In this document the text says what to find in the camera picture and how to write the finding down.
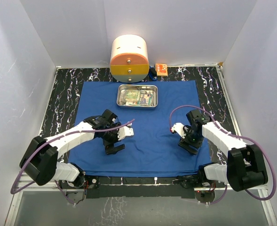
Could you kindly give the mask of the round three-drawer storage box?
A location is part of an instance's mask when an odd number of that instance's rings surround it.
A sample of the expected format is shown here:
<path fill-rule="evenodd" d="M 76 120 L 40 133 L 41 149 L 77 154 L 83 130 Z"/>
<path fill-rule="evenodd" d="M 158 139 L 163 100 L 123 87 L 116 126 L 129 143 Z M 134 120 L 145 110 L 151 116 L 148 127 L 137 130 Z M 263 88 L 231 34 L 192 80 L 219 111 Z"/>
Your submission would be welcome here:
<path fill-rule="evenodd" d="M 112 43 L 110 73 L 123 83 L 144 80 L 149 73 L 146 41 L 134 34 L 118 36 Z"/>

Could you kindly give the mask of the blue surgical cloth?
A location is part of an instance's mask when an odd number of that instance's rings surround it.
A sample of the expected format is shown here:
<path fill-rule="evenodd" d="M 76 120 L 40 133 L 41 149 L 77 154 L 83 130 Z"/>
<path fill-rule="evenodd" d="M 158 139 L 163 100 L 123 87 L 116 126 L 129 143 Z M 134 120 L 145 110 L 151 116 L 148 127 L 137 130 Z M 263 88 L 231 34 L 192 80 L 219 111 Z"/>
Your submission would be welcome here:
<path fill-rule="evenodd" d="M 125 148 L 111 155 L 105 153 L 100 138 L 82 143 L 70 151 L 69 162 L 88 175 L 108 177 L 192 175 L 200 165 L 210 163 L 207 141 L 193 155 L 178 146 L 179 135 L 169 130 L 169 122 L 186 124 L 186 113 L 192 106 L 199 106 L 195 81 L 155 81 L 153 85 L 158 88 L 158 105 L 153 110 L 143 110 L 117 105 L 117 82 L 85 82 L 76 123 L 108 109 L 121 123 L 132 121 L 134 136 L 123 139 Z"/>

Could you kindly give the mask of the blue black clip tool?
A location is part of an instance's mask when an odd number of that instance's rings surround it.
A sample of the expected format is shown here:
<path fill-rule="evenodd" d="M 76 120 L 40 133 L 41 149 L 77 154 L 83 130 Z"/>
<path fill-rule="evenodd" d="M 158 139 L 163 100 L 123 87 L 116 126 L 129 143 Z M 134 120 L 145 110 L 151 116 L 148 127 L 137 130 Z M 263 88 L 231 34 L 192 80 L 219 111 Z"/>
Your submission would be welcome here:
<path fill-rule="evenodd" d="M 155 70 L 154 67 L 150 67 L 149 68 L 149 73 L 148 73 L 149 78 L 152 81 L 156 81 L 157 80 L 157 71 Z"/>

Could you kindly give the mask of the packaged supplies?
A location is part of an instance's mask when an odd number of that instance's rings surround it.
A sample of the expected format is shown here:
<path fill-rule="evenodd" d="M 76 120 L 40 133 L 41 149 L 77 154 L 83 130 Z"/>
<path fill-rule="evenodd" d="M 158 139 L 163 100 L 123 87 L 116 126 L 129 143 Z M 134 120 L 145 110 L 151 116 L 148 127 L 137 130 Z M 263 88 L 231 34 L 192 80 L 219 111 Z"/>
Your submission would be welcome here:
<path fill-rule="evenodd" d="M 153 106 L 154 91 L 123 90 L 118 100 L 119 105 L 125 106 Z"/>

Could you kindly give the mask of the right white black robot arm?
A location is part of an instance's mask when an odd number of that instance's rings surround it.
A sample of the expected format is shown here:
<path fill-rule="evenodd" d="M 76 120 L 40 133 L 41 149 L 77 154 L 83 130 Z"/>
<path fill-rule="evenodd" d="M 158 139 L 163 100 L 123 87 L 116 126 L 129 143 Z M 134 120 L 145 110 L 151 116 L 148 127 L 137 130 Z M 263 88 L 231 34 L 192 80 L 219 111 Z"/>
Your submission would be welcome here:
<path fill-rule="evenodd" d="M 199 110 L 186 114 L 188 125 L 175 123 L 172 133 L 180 136 L 178 145 L 196 155 L 204 139 L 212 142 L 227 157 L 227 163 L 206 163 L 198 168 L 198 183 L 210 186 L 214 181 L 229 184 L 239 192 L 268 182 L 262 151 L 256 144 L 249 145 L 227 132 L 212 117 L 204 116 Z"/>

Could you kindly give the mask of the small orange spiral notebook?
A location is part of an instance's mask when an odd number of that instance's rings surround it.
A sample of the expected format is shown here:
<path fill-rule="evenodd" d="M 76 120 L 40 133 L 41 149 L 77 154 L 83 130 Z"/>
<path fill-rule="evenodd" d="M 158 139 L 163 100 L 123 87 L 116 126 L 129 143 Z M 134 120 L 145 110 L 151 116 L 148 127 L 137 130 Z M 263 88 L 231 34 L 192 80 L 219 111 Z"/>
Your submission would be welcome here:
<path fill-rule="evenodd" d="M 157 76 L 162 76 L 162 77 L 168 76 L 166 64 L 155 64 L 155 71 Z"/>

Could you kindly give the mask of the steel instrument tray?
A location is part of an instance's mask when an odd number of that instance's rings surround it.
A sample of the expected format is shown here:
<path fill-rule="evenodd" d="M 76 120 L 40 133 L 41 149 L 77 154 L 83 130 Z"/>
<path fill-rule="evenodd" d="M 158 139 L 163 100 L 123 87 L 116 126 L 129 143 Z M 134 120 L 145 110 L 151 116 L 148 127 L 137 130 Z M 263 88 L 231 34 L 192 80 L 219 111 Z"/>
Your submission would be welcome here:
<path fill-rule="evenodd" d="M 158 105 L 158 88 L 154 85 L 120 85 L 117 105 L 125 109 L 155 109 Z"/>

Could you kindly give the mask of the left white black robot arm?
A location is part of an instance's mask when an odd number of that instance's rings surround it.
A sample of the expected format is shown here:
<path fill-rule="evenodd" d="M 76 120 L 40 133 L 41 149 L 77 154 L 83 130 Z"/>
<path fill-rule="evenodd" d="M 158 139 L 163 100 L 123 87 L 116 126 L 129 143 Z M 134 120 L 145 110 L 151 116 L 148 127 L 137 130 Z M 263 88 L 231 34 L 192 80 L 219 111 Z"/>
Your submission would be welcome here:
<path fill-rule="evenodd" d="M 102 115 L 90 116 L 58 135 L 34 137 L 19 166 L 39 186 L 51 180 L 61 180 L 69 186 L 79 188 L 85 183 L 85 171 L 73 162 L 59 162 L 61 156 L 95 138 L 102 139 L 107 155 L 116 154 L 125 145 L 115 146 L 115 143 L 133 135 L 131 124 L 122 125 L 117 115 L 106 109 Z"/>

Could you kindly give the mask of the aluminium frame rail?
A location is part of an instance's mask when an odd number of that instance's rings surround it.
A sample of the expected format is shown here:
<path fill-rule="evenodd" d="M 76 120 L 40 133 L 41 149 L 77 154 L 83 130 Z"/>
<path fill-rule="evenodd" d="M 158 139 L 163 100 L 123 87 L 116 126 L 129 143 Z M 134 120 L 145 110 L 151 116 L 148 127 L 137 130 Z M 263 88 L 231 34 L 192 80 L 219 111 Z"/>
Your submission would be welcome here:
<path fill-rule="evenodd" d="M 266 186 L 250 193 L 193 177 L 89 177 L 78 188 L 66 182 L 30 185 L 15 194 L 7 226 L 276 226 Z"/>

